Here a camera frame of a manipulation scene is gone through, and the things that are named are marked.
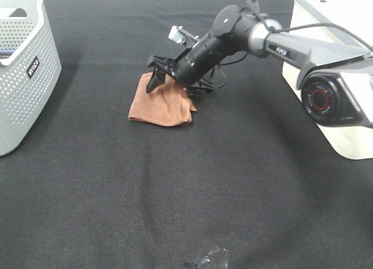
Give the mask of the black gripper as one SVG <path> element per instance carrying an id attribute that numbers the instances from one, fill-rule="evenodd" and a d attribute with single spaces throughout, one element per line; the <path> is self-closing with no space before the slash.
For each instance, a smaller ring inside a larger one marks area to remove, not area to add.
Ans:
<path id="1" fill-rule="evenodd" d="M 176 58 L 151 55 L 148 59 L 153 73 L 146 86 L 151 93 L 165 83 L 166 76 L 172 77 L 184 88 L 190 99 L 199 99 L 213 91 L 213 84 L 202 77 L 225 57 L 234 53 L 233 46 L 215 36 L 204 36 L 198 43 L 185 48 Z"/>

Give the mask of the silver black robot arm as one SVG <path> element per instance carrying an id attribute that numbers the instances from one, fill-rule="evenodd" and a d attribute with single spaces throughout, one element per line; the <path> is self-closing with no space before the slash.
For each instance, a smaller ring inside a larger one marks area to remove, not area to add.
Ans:
<path id="1" fill-rule="evenodd" d="M 152 55 L 146 86 L 151 92 L 167 76 L 192 95 L 213 90 L 207 73 L 238 52 L 258 58 L 273 55 L 298 69 L 295 88 L 308 116 L 327 127 L 372 126 L 372 47 L 360 38 L 354 45 L 332 43 L 294 34 L 294 29 L 260 11 L 257 0 L 229 5 L 215 17 L 212 28 L 198 37 L 173 27 L 169 37 L 185 49 L 175 58 Z"/>

